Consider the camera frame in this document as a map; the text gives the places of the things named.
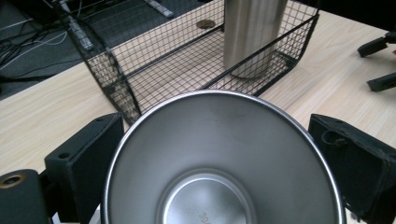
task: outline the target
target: hole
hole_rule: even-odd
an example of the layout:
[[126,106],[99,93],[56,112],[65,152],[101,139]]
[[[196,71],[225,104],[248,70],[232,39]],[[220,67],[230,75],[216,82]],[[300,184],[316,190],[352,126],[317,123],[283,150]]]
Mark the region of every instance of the hole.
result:
[[69,156],[70,156],[70,154],[65,152],[65,153],[61,153],[58,157],[59,157],[59,159],[66,159]]
[[8,178],[0,181],[0,189],[9,189],[14,186],[17,186],[25,178],[26,178],[26,175],[24,175],[24,174],[9,176]]
[[339,133],[333,131],[327,131],[321,136],[321,139],[324,143],[335,147],[347,146],[347,140]]
[[216,26],[216,23],[212,20],[202,20],[197,22],[197,27],[203,30],[211,29]]
[[3,183],[5,185],[11,185],[11,184],[14,184],[14,183],[18,182],[20,179],[21,179],[20,176],[15,175],[15,176],[12,176],[12,177],[6,179]]

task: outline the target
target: wooden table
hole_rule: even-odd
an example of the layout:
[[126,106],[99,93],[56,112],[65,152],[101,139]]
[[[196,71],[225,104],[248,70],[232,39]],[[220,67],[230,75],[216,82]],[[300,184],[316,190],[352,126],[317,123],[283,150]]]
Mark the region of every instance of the wooden table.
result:
[[[365,59],[356,51],[385,31],[320,14],[303,59],[261,98],[305,128],[310,115],[319,113],[396,147],[396,89],[372,92],[366,84],[396,71],[396,56],[392,48]],[[0,175],[24,168],[43,171],[43,159],[53,149],[92,119],[115,111],[85,64],[1,101]]]

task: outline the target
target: metal mesh basket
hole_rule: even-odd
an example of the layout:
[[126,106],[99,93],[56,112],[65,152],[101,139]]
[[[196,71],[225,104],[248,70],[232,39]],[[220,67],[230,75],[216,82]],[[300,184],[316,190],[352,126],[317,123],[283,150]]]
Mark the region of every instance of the metal mesh basket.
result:
[[[159,102],[187,91],[261,94],[299,62],[318,20],[315,8],[289,1],[278,38],[225,70],[223,0],[162,0],[163,8],[150,2],[127,0],[83,19],[74,17],[86,36],[76,30],[70,35],[103,92],[130,124]],[[93,48],[84,48],[81,38],[88,38]],[[254,72],[260,61],[269,63],[264,75],[235,76]]]

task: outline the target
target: stainless steel cylinder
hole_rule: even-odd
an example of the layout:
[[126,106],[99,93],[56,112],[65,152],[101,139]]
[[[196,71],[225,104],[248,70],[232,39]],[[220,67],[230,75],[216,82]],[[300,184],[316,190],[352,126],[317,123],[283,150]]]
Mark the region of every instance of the stainless steel cylinder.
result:
[[180,95],[138,120],[111,162],[102,206],[112,224],[345,224],[307,131],[231,91]]
[[[225,0],[224,68],[229,69],[277,38],[287,0]],[[274,46],[241,65],[238,77],[265,74]]]

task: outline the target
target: black bracket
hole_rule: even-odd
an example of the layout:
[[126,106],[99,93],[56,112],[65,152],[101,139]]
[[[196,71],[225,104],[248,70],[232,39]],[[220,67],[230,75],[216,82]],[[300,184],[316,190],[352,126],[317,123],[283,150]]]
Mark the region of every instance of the black bracket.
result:
[[[370,54],[374,54],[381,49],[388,47],[387,43],[396,44],[396,31],[388,32],[383,37],[379,37],[358,48],[359,55],[364,58]],[[396,86],[396,73],[379,77],[367,82],[372,91],[384,91]]]
[[107,168],[123,137],[119,113],[90,122],[46,158],[46,170],[0,176],[0,223],[89,223],[102,200]]
[[335,177],[344,206],[368,224],[396,216],[396,149],[339,120],[313,114],[308,131]]

